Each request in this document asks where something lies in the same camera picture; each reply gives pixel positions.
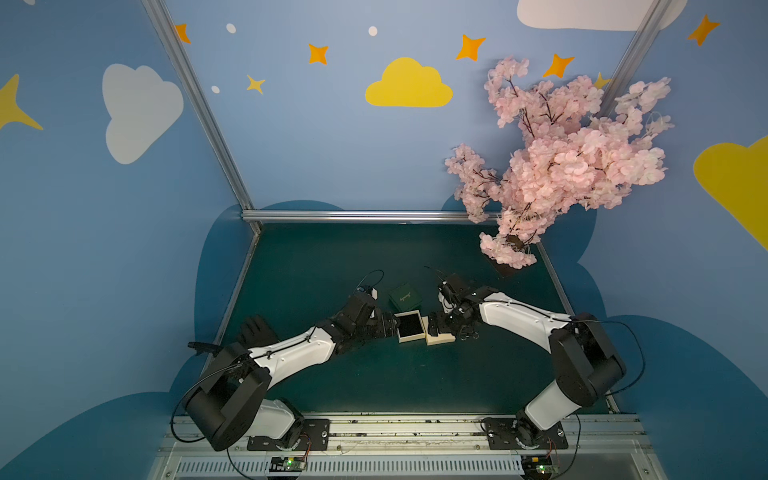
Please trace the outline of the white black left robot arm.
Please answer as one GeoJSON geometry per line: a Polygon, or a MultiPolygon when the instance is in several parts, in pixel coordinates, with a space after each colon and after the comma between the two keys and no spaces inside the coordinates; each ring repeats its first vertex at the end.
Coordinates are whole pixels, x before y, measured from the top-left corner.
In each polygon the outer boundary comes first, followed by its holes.
{"type": "Polygon", "coordinates": [[[270,388],[290,376],[327,362],[366,341],[392,337],[399,320],[377,306],[371,292],[356,291],[335,315],[293,338],[274,337],[258,318],[243,337],[218,346],[209,367],[177,407],[195,423],[215,451],[243,437],[263,438],[279,449],[301,443],[304,417],[285,400],[268,400],[270,388]]]}

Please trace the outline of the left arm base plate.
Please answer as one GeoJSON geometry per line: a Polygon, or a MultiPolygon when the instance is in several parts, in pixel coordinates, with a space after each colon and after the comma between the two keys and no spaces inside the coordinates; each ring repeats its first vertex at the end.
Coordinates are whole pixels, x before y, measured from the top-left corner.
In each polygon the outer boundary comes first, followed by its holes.
{"type": "Polygon", "coordinates": [[[279,439],[267,436],[248,438],[248,451],[326,451],[330,437],[330,420],[309,418],[297,420],[279,439]]]}

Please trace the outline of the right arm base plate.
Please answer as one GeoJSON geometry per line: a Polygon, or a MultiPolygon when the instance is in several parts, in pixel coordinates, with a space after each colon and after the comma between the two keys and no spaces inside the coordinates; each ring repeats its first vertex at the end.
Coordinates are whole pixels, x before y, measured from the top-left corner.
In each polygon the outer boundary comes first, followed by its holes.
{"type": "Polygon", "coordinates": [[[560,450],[569,447],[561,423],[540,430],[526,419],[485,417],[480,426],[491,450],[560,450]]]}

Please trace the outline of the white flower gift box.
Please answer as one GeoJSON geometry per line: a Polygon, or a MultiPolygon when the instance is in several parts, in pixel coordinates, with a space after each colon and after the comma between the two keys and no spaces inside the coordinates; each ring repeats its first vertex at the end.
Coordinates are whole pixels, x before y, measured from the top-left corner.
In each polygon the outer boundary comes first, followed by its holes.
{"type": "Polygon", "coordinates": [[[451,333],[441,333],[434,318],[423,316],[421,318],[425,330],[425,341],[427,346],[453,343],[456,337],[451,333]]]}

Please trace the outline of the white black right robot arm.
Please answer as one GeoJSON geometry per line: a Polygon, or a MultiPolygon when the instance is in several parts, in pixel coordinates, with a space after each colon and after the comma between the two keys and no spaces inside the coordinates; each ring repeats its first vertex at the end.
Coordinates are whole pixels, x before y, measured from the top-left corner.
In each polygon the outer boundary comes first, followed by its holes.
{"type": "Polygon", "coordinates": [[[626,365],[601,322],[589,314],[544,310],[492,287],[472,289],[456,274],[438,284],[438,300],[443,311],[434,319],[440,333],[460,337],[484,323],[550,354],[554,380],[516,415],[518,430],[528,436],[593,405],[626,374],[626,365]]]}

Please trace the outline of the white box base black insert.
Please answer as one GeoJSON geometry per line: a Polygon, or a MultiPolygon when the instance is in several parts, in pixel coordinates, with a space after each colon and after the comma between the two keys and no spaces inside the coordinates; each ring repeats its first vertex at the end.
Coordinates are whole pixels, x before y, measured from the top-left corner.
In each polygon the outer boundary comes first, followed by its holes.
{"type": "Polygon", "coordinates": [[[395,315],[399,343],[424,340],[426,338],[422,316],[418,310],[401,312],[395,315]]]}

